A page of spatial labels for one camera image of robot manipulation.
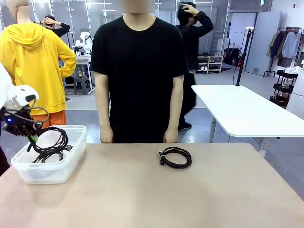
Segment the person left hand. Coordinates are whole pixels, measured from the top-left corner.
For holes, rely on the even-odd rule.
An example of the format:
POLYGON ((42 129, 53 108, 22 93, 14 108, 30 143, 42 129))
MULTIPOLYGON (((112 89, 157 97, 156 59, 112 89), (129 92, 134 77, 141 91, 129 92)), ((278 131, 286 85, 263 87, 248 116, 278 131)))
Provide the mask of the person left hand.
POLYGON ((164 137, 163 142, 164 143, 177 143, 178 141, 178 130, 176 129, 167 129, 164 137))

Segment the person right hand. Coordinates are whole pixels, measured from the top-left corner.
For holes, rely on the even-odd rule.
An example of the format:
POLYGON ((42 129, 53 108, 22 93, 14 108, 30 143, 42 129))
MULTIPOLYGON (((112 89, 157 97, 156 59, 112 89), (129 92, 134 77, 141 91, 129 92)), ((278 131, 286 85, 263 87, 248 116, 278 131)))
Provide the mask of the person right hand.
POLYGON ((113 143, 114 135, 111 128, 103 128, 100 130, 101 143, 113 143))

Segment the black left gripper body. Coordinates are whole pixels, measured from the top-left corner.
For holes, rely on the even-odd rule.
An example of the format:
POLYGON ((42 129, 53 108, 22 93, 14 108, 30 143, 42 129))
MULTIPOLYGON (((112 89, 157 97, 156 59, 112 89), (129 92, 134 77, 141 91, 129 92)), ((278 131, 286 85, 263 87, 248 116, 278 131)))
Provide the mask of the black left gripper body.
POLYGON ((31 107, 25 106, 20 110, 1 108, 0 120, 4 122, 3 130, 15 136, 39 136, 42 122, 35 121, 30 115, 31 107))

